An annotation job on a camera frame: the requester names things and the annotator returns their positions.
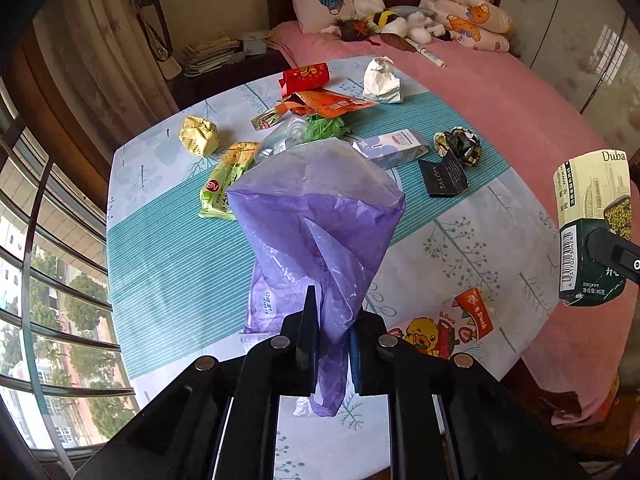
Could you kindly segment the hanging black bag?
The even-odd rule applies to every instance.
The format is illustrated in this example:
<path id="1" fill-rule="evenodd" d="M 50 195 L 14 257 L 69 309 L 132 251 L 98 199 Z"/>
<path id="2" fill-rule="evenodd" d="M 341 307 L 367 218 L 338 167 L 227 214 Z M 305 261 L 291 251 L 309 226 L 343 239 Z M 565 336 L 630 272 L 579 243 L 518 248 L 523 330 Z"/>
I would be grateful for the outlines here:
<path id="1" fill-rule="evenodd" d="M 146 44 L 166 80 L 175 79 L 181 67 L 174 58 L 174 47 L 160 0 L 130 0 Z"/>

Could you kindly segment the green and cream carton box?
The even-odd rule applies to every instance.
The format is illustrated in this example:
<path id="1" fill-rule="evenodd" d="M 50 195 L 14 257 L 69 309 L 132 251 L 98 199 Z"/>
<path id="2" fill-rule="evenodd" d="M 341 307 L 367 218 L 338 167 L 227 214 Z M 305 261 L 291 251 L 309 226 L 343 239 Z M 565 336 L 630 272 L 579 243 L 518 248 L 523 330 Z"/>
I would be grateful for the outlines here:
<path id="1" fill-rule="evenodd" d="M 553 175 L 560 234 L 559 297 L 569 307 L 595 307 L 615 299 L 626 278 L 588 255 L 587 237 L 605 228 L 631 239 L 627 155 L 589 152 L 563 162 Z"/>

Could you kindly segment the orange snack bag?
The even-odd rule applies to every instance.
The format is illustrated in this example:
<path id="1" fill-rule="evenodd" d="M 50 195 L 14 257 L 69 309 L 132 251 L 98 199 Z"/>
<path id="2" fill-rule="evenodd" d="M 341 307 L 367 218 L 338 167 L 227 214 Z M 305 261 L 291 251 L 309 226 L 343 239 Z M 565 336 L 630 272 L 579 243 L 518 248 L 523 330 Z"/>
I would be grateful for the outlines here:
<path id="1" fill-rule="evenodd" d="M 274 110 L 280 116 L 291 112 L 298 116 L 316 114 L 326 119 L 332 119 L 377 105 L 378 102 L 318 89 L 294 92 L 292 96 L 277 104 Z"/>

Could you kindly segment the stack of books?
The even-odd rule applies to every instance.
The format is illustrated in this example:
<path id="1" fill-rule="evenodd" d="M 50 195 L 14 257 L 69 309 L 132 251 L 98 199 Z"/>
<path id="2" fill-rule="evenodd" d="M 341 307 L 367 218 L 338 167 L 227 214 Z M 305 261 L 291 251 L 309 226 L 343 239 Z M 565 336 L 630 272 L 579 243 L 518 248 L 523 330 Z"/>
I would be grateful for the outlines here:
<path id="1" fill-rule="evenodd" d="M 222 66 L 243 61 L 242 42 L 229 36 L 198 40 L 185 46 L 178 62 L 187 77 L 198 77 Z"/>

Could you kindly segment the bee plush toy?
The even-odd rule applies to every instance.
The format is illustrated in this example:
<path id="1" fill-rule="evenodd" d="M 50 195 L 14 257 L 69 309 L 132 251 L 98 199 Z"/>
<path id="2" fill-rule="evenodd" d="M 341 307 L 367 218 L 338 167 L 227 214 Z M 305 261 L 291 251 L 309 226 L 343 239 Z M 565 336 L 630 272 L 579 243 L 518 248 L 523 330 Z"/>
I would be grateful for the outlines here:
<path id="1" fill-rule="evenodd" d="M 370 32 L 375 32 L 376 34 L 403 35 L 406 30 L 406 20 L 388 9 L 369 14 L 367 23 Z"/>

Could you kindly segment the crumpled black gold wrapper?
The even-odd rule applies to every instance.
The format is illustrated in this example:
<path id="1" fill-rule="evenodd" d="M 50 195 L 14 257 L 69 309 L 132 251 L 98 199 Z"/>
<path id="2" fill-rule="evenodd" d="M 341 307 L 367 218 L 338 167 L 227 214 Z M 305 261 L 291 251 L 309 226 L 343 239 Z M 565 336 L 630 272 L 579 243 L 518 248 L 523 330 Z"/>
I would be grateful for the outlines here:
<path id="1" fill-rule="evenodd" d="M 463 167 L 476 167 L 482 157 L 480 137 L 469 128 L 454 127 L 436 132 L 433 142 L 441 158 L 448 154 L 454 155 Z"/>

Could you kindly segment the window security grille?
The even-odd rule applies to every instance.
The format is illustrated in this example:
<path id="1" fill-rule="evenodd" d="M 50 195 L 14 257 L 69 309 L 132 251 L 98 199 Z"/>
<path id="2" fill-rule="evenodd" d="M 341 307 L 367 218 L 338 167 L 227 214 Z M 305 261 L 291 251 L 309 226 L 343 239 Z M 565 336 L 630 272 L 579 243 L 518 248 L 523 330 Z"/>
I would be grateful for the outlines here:
<path id="1" fill-rule="evenodd" d="M 103 214 L 1 92 L 1 430 L 71 479 L 137 414 L 113 321 Z"/>

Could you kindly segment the floral curtain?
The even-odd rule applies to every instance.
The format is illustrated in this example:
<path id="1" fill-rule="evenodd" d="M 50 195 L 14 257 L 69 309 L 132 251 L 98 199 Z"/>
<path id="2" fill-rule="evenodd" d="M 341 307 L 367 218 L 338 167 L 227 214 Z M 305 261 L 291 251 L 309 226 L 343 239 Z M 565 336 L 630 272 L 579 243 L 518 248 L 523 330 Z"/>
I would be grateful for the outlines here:
<path id="1" fill-rule="evenodd" d="M 46 0 L 32 26 L 56 90 L 106 160 L 178 112 L 130 0 Z"/>

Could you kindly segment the white plush toy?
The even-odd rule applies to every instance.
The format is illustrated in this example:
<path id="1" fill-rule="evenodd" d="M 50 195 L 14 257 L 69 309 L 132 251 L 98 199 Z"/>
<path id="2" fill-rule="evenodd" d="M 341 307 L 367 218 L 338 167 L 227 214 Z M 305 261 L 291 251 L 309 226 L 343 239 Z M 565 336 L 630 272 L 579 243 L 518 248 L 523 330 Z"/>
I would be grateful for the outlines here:
<path id="1" fill-rule="evenodd" d="M 433 38 L 447 35 L 445 26 L 435 20 L 435 13 L 420 6 L 386 6 L 383 0 L 352 0 L 357 18 L 367 21 L 367 16 L 383 9 L 391 10 L 406 20 L 406 30 L 402 38 L 409 38 L 417 44 L 429 44 Z"/>

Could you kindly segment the white pillow with print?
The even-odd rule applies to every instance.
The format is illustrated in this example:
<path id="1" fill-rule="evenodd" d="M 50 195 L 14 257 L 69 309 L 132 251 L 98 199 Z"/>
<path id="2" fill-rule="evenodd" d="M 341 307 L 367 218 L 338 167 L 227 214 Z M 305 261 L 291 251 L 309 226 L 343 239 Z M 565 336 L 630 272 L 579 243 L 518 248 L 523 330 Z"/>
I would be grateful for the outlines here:
<path id="1" fill-rule="evenodd" d="M 303 34 L 318 34 L 336 20 L 355 16 L 354 0 L 292 0 Z"/>

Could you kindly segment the white paper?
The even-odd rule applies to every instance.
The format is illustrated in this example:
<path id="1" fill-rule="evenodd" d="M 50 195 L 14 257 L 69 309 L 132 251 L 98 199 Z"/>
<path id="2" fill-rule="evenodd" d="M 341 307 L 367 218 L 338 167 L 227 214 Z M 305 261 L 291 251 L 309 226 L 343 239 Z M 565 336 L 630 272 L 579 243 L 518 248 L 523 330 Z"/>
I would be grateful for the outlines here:
<path id="1" fill-rule="evenodd" d="M 362 80 L 363 99 L 386 104 L 401 103 L 401 82 L 395 65 L 387 56 L 377 56 L 369 62 Z"/>

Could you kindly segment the green yellow snack packet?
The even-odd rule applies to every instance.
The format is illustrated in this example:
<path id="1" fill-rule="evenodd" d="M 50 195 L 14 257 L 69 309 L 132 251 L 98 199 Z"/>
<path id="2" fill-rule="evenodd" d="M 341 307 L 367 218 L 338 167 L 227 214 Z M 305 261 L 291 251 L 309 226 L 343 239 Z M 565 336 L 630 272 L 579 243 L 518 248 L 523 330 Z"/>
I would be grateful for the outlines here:
<path id="1" fill-rule="evenodd" d="M 256 142 L 238 142 L 224 152 L 201 188 L 201 210 L 198 213 L 201 218 L 235 219 L 227 191 L 253 165 L 258 146 Z"/>

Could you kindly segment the pink bed sheet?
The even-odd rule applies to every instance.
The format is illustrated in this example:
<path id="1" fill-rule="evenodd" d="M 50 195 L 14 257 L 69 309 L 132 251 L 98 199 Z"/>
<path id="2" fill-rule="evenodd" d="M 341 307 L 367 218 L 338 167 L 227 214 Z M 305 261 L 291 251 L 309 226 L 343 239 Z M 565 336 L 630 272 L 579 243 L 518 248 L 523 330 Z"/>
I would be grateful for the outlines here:
<path id="1" fill-rule="evenodd" d="M 444 62 L 437 66 L 381 40 L 344 42 L 332 35 L 304 34 L 295 22 L 278 25 L 271 41 L 293 66 L 366 54 L 388 56 L 480 130 L 548 214 L 556 213 L 555 169 L 603 145 L 574 107 L 507 53 L 435 40 L 429 48 Z M 556 394 L 562 401 L 552 418 L 555 424 L 594 424 L 608 414 L 637 298 L 637 285 L 629 284 L 601 307 L 559 306 L 525 351 L 524 362 L 544 399 Z"/>

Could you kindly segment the purple white carton box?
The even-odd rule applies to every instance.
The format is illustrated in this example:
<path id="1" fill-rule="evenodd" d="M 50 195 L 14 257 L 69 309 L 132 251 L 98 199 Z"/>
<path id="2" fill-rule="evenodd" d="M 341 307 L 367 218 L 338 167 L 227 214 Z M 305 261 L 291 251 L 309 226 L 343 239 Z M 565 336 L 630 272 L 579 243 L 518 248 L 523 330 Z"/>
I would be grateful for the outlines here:
<path id="1" fill-rule="evenodd" d="M 428 152 L 424 137 L 407 128 L 355 140 L 352 147 L 383 170 L 413 162 Z"/>

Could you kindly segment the dark wooden nightstand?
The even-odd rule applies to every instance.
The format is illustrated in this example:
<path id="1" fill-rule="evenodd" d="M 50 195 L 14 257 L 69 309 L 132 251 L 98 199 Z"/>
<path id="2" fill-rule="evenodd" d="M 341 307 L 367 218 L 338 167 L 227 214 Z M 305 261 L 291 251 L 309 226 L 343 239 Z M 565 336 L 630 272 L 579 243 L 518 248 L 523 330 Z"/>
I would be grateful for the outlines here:
<path id="1" fill-rule="evenodd" d="M 280 51 L 268 49 L 265 54 L 249 56 L 239 63 L 223 65 L 197 77 L 180 74 L 167 85 L 178 109 L 184 110 L 241 84 L 282 73 L 289 67 Z"/>

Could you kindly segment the crumpled yellow wrapper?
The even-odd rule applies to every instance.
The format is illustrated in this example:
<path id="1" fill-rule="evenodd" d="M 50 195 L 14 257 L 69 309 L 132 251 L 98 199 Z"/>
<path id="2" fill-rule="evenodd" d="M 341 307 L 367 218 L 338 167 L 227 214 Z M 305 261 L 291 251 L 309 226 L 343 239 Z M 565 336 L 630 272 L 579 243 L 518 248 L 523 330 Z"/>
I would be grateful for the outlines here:
<path id="1" fill-rule="evenodd" d="M 193 155 L 208 157 L 220 144 L 217 126 L 201 117 L 186 116 L 179 132 L 183 147 Z"/>

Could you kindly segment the crumpled green paper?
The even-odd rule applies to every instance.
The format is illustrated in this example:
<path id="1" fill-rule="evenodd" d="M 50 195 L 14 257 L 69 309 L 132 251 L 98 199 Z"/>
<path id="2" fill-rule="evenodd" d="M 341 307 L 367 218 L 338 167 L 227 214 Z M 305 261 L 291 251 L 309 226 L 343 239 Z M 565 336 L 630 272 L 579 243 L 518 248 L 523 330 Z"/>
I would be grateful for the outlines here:
<path id="1" fill-rule="evenodd" d="M 305 119 L 303 142 L 308 143 L 331 138 L 341 139 L 349 133 L 350 128 L 345 124 L 343 118 L 325 118 L 319 114 L 313 114 Z"/>

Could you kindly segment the purple plastic bag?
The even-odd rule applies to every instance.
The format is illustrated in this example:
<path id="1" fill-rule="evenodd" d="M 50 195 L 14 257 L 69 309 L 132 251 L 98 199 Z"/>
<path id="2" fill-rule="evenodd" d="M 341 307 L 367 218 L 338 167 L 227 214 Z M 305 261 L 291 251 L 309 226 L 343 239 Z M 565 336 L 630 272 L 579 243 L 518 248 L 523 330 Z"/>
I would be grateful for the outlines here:
<path id="1" fill-rule="evenodd" d="M 277 333 L 314 285 L 320 328 L 311 408 L 329 417 L 347 382 L 346 334 L 405 210 L 386 172 L 338 139 L 312 141 L 257 164 L 228 189 L 255 255 L 244 330 Z"/>

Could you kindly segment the small red green wrapper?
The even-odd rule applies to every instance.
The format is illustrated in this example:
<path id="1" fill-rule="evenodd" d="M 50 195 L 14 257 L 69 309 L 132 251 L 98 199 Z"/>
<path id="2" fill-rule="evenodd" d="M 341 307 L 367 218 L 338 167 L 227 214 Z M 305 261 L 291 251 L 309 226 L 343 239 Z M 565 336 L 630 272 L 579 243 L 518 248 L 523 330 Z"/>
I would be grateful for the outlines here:
<path id="1" fill-rule="evenodd" d="M 256 131 L 266 130 L 277 125 L 282 117 L 283 114 L 273 107 L 252 118 L 250 123 Z"/>

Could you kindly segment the brown hair doll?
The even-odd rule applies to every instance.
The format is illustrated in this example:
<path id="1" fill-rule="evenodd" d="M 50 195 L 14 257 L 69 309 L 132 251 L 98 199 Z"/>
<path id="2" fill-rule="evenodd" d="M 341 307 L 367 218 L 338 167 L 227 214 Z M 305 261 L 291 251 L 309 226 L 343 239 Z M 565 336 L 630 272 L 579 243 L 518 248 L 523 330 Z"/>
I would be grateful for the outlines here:
<path id="1" fill-rule="evenodd" d="M 361 18 L 354 20 L 336 20 L 332 25 L 322 29 L 322 34 L 333 35 L 345 42 L 367 42 L 372 46 L 387 44 L 394 49 L 416 52 L 410 42 L 393 32 L 376 32 L 373 27 Z"/>

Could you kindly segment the yellow duck snack bag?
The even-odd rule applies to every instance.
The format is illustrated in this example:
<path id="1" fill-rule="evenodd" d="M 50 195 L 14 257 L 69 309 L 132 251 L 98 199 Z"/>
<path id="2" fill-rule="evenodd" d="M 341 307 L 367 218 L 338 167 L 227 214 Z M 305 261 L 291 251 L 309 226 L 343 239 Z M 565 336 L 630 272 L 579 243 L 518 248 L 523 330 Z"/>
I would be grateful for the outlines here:
<path id="1" fill-rule="evenodd" d="M 477 344 L 494 330 L 478 288 L 455 296 L 435 313 L 421 314 L 388 332 L 407 341 L 421 354 L 448 360 L 457 351 Z"/>

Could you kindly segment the glass wardrobe door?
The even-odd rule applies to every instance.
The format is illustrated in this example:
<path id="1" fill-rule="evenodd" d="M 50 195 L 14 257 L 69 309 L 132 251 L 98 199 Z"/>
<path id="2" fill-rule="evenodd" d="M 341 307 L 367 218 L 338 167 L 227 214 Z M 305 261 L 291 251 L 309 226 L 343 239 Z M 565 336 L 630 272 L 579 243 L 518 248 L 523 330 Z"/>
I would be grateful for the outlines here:
<path id="1" fill-rule="evenodd" d="M 616 0 L 500 0 L 511 53 L 610 148 L 639 149 L 639 29 Z"/>

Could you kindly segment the red cylindrical packet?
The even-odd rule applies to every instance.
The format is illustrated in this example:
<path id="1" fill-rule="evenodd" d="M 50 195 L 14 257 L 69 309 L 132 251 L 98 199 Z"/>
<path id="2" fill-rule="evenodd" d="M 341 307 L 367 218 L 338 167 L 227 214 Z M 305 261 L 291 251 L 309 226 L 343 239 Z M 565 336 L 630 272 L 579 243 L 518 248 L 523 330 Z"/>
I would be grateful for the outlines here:
<path id="1" fill-rule="evenodd" d="M 326 63 L 317 63 L 285 70 L 279 79 L 282 98 L 299 91 L 323 88 L 330 81 L 330 70 Z"/>

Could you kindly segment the white pen on bed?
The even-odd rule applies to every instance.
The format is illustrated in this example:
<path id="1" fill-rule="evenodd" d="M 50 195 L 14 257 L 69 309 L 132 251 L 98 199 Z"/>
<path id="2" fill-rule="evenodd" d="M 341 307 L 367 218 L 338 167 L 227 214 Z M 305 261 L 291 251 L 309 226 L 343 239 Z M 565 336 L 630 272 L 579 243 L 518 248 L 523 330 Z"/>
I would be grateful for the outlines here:
<path id="1" fill-rule="evenodd" d="M 447 64 L 441 58 L 439 58 L 436 54 L 434 54 L 430 50 L 427 50 L 426 47 L 423 47 L 420 44 L 417 44 L 415 41 L 409 38 L 407 38 L 407 42 L 408 44 L 410 44 L 411 47 L 413 47 L 413 50 L 418 52 L 420 55 L 424 56 L 424 58 L 427 58 L 428 60 L 430 60 L 435 65 L 439 67 L 447 66 Z"/>

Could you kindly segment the white teal patterned tablecloth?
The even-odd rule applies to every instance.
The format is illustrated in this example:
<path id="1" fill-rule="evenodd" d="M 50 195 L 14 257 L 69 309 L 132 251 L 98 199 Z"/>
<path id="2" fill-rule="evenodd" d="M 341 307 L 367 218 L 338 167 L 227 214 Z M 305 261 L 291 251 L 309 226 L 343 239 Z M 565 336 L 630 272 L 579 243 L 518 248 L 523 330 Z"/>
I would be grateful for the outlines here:
<path id="1" fill-rule="evenodd" d="M 362 310 L 418 320 L 438 354 L 469 352 L 496 377 L 553 312 L 556 226 L 491 144 L 460 195 L 433 198 L 417 162 L 382 172 L 349 140 L 310 142 L 243 174 L 231 219 L 204 218 L 221 154 L 190 154 L 183 119 L 122 146 L 108 188 L 108 287 L 140 403 L 200 354 L 230 359 L 277 333 L 308 287 L 338 342 Z"/>

